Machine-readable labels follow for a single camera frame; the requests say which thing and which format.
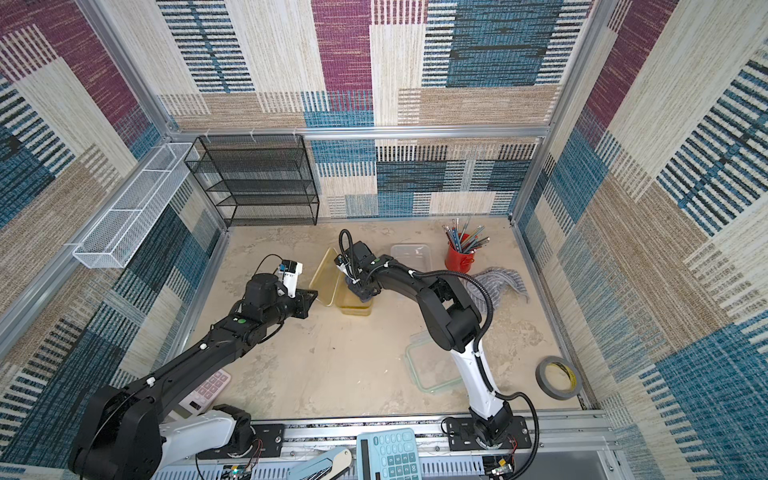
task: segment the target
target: pink calculator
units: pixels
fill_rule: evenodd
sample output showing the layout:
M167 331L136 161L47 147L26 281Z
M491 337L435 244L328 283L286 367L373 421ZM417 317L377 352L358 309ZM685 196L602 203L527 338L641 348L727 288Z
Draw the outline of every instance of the pink calculator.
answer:
M203 382L203 385L185 396L179 405L171 410L169 416L181 420L205 412L231 379L229 373L219 370Z

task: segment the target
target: blue calculator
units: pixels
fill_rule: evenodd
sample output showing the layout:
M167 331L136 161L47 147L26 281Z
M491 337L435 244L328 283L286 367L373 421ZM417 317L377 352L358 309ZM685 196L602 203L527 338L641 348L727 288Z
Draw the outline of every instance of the blue calculator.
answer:
M421 480L419 452L412 429L357 436L358 480Z

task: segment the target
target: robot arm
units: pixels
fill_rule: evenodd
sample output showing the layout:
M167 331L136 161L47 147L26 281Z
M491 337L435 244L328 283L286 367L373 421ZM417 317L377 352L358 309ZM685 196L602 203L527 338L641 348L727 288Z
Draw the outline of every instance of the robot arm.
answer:
M226 406L161 423L205 379L269 339L275 333L266 334L271 326L279 329L289 316L307 317L317 292L296 289L301 264L284 260L280 270L283 278L293 274L288 286L271 273L254 274L243 299L201 341L122 389L97 390L72 443L70 470L93 479L150 478L168 463L227 443L234 452L245 452L252 443L250 415L239 409Z
M381 290L394 290L418 303L429 335L440 348L451 352L461 373L478 443L486 448L501 444L512 421L512 410L497 394L482 341L475 341L482 336L481 315L459 279L451 272L419 275L389 255L376 256L363 242L341 249L336 263L347 274L349 289L361 300ZM452 305L445 308L448 301Z

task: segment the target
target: white plastic piece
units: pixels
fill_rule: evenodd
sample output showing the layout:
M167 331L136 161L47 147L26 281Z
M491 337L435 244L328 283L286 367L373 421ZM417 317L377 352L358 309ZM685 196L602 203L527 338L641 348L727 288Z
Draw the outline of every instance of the white plastic piece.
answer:
M491 383L494 390L498 390L498 387L493 380L493 375L491 375L491 372L488 370L488 360L485 358L485 351L482 349L482 340L480 340L478 352L480 353L479 358L482 359L482 364L485 367L485 374L488 376L488 381ZM464 353L451 350L451 356L458 367L458 372L462 375L464 386L467 387L467 393L469 394L469 408L483 419L489 419L496 415L496 413L498 413L504 406L504 402L490 393L485 386L485 382L483 382L482 376L480 376L480 370L477 366L477 358L475 358L475 355L472 352L472 344L470 343L466 346Z
M160 425L165 443L157 470L203 450L226 445L234 430L235 419L220 410Z
M296 262L296 272L283 272L283 285L288 289L288 296L290 298L296 297L296 283L299 281L299 275L301 275L303 265Z

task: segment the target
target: patterned fabric wall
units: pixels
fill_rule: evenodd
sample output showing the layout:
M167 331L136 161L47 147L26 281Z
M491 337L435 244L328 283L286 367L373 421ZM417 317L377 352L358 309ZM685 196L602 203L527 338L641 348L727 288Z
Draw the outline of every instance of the patterned fabric wall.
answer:
M104 0L188 130L547 124L592 0Z
M95 390L164 363L220 234L190 182L124 270L79 266L3 359L0 477L61 478Z
M307 142L321 218L507 214L540 139Z
M159 140L72 0L0 0L0 313Z
M603 33L526 245L637 478L766 478L768 3L621 0Z

